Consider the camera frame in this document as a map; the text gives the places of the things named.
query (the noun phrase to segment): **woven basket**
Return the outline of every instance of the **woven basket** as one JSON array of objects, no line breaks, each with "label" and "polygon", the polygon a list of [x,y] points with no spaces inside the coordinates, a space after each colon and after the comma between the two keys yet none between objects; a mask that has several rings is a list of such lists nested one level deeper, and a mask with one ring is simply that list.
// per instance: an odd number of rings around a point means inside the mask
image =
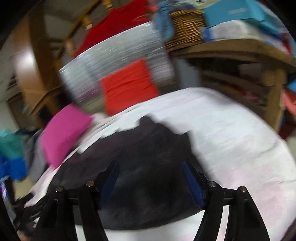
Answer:
[{"label": "woven basket", "polygon": [[200,10],[181,10],[170,13],[175,35],[165,43],[168,52],[204,42],[200,28],[205,20]]}]

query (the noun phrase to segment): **blue cardboard box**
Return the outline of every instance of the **blue cardboard box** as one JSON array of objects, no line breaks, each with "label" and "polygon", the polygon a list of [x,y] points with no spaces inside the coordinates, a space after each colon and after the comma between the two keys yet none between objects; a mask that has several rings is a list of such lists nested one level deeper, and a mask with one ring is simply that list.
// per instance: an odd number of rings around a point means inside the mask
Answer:
[{"label": "blue cardboard box", "polygon": [[278,17],[255,0],[220,0],[204,9],[208,27],[231,20],[245,20],[280,35]]}]

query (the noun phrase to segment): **bed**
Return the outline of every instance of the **bed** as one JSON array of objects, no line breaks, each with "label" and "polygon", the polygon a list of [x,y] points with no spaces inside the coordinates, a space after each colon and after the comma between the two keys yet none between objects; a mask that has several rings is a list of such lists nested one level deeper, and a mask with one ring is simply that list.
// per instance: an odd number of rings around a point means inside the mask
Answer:
[{"label": "bed", "polygon": [[[187,88],[136,104],[114,116],[95,114],[90,129],[74,152],[83,152],[96,140],[115,131],[131,129],[149,115],[173,132],[189,132],[192,152],[211,180],[222,187],[244,185],[254,199],[270,240],[279,241],[296,215],[296,165],[285,141],[261,118],[221,93],[207,88]],[[35,204],[57,172],[51,167],[33,186]],[[161,227],[139,231],[106,230],[109,240],[193,240],[203,212]],[[224,240],[228,208],[223,211],[217,240]],[[85,240],[81,226],[78,239]]]}]

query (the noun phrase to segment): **black cloth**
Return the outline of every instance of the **black cloth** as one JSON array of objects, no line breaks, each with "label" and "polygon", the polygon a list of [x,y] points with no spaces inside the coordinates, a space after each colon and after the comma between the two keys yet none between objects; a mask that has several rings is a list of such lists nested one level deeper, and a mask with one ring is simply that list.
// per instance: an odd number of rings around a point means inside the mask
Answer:
[{"label": "black cloth", "polygon": [[104,228],[146,229],[200,211],[181,170],[181,164],[190,160],[204,173],[191,152],[189,136],[174,134],[149,117],[142,117],[138,127],[99,139],[82,154],[71,156],[55,174],[48,193],[58,186],[73,189],[95,180],[113,160],[119,161],[120,173],[110,201],[99,211]]}]

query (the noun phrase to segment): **metal screw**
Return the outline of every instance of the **metal screw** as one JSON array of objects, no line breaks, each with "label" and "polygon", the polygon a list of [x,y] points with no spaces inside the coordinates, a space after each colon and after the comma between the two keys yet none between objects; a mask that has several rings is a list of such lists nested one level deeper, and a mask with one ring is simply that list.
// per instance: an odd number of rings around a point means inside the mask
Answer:
[{"label": "metal screw", "polygon": [[242,192],[246,192],[246,191],[247,191],[247,188],[244,187],[244,186],[240,186],[239,189],[240,189]]},{"label": "metal screw", "polygon": [[87,187],[92,187],[94,185],[94,181],[88,181],[87,183],[86,183],[86,186]]},{"label": "metal screw", "polygon": [[56,188],[56,192],[62,192],[63,191],[63,187],[57,187]]},{"label": "metal screw", "polygon": [[214,188],[215,186],[217,186],[217,183],[214,182],[214,181],[209,181],[208,184],[209,184],[209,186],[212,187],[212,188]]}]

